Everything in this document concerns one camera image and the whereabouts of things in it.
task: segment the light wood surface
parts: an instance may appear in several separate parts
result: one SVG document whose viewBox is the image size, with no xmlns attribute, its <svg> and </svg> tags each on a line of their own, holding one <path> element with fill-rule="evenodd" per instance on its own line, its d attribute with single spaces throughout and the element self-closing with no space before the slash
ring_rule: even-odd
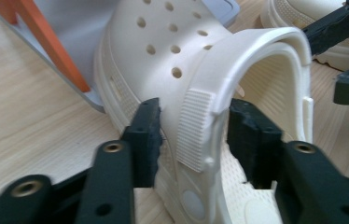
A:
<svg viewBox="0 0 349 224">
<path fill-rule="evenodd" d="M 262 1 L 238 0 L 241 14 L 230 29 L 260 28 Z M 314 143 L 349 176 L 349 106 L 332 103 L 338 74 L 312 65 Z M 64 180 L 91 164 L 98 145 L 118 137 L 107 115 L 84 102 L 0 21 L 0 190 L 24 175 Z M 138 223 L 173 222 L 153 189 L 137 189 L 135 204 Z"/>
</svg>

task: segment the orange object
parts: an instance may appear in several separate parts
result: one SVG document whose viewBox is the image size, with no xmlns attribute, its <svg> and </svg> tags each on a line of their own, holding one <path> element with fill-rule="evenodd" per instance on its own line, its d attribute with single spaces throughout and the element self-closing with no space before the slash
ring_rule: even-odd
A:
<svg viewBox="0 0 349 224">
<path fill-rule="evenodd" d="M 17 24 L 15 9 L 9 0 L 0 0 L 0 15 L 10 24 Z"/>
<path fill-rule="evenodd" d="M 18 13 L 53 63 L 81 91 L 90 90 L 84 77 L 67 54 L 58 37 L 33 0 L 0 0 L 0 15 L 9 23 L 16 22 Z"/>
</svg>

